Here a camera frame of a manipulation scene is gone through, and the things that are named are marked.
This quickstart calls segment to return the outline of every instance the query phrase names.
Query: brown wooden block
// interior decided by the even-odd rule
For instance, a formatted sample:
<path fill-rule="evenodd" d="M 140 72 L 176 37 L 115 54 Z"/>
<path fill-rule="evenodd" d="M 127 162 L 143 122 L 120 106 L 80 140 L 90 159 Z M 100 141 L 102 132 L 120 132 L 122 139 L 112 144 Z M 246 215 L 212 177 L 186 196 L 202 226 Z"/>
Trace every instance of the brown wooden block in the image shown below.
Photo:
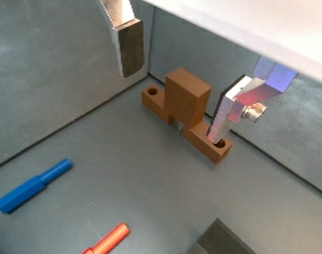
<path fill-rule="evenodd" d="M 158 85 L 151 85 L 142 91 L 143 104 L 170 123 L 172 118 L 164 110 L 164 89 Z"/>
<path fill-rule="evenodd" d="M 207 138 L 208 123 L 202 121 L 192 129 L 184 132 L 184 138 L 200 150 L 200 152 L 216 163 L 228 153 L 232 142 L 222 139 L 218 145 Z"/>
<path fill-rule="evenodd" d="M 208 123 L 204 113 L 211 87 L 179 68 L 167 75 L 166 88 L 151 85 L 142 91 L 143 104 L 170 123 L 184 125 L 184 138 L 216 163 L 228 153 L 232 142 L 223 139 L 218 145 L 207 138 Z"/>
<path fill-rule="evenodd" d="M 187 127 L 195 126 L 203 120 L 210 93 L 211 86 L 183 68 L 167 75 L 166 111 Z"/>

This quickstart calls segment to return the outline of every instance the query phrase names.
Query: wooden block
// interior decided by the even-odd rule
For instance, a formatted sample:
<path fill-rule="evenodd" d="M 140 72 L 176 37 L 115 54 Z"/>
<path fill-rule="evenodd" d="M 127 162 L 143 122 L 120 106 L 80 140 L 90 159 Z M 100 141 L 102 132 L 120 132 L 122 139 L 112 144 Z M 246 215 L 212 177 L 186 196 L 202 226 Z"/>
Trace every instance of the wooden block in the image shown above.
<path fill-rule="evenodd" d="M 208 123 L 202 121 L 192 129 L 184 132 L 184 138 L 200 150 L 200 152 L 216 163 L 227 155 L 232 142 L 228 139 L 222 139 L 215 145 L 207 138 Z"/>
<path fill-rule="evenodd" d="M 208 123 L 204 121 L 211 87 L 179 68 L 167 75 L 166 88 L 151 85 L 142 91 L 143 104 L 171 123 L 184 125 L 184 138 L 216 163 L 228 153 L 232 142 L 223 139 L 218 145 L 207 138 Z"/>
<path fill-rule="evenodd" d="M 210 93 L 211 86 L 184 69 L 167 75 L 166 111 L 188 128 L 203 120 Z"/>
<path fill-rule="evenodd" d="M 164 89 L 160 86 L 154 84 L 142 91 L 142 102 L 167 123 L 171 123 L 172 118 L 164 110 Z"/>

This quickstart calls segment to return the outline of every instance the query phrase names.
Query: red cylinder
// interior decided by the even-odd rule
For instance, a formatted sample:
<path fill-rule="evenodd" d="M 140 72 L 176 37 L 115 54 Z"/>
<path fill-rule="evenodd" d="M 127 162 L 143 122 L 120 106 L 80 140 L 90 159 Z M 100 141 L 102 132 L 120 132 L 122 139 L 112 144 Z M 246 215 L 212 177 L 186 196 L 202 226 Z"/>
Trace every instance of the red cylinder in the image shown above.
<path fill-rule="evenodd" d="M 82 254 L 106 254 L 122 241 L 122 239 L 128 235 L 130 229 L 122 222 L 111 230 L 111 232 L 102 238 L 92 248 L 87 248 Z"/>

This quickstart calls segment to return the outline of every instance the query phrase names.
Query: hole in wooden base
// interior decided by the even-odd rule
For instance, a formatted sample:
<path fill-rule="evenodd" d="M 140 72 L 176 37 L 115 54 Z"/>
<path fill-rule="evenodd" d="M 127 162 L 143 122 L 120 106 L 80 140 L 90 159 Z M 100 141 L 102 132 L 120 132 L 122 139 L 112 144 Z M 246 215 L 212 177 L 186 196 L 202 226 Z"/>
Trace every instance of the hole in wooden base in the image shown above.
<path fill-rule="evenodd" d="M 218 148 L 226 147 L 226 140 L 222 139 L 222 140 L 218 142 L 218 144 L 215 144 L 215 146 L 216 146 Z"/>
<path fill-rule="evenodd" d="M 155 94 L 158 93 L 158 89 L 156 89 L 156 88 L 150 88 L 150 89 L 147 90 L 147 93 L 148 93 L 150 95 L 155 95 Z"/>

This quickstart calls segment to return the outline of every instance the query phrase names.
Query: white panel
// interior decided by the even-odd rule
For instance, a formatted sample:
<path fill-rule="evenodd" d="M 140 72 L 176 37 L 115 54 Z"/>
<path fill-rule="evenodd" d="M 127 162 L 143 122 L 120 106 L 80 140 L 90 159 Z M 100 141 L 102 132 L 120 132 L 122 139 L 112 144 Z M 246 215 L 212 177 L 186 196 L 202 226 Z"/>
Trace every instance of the white panel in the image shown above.
<path fill-rule="evenodd" d="M 144 0 L 322 81 L 322 0 Z"/>

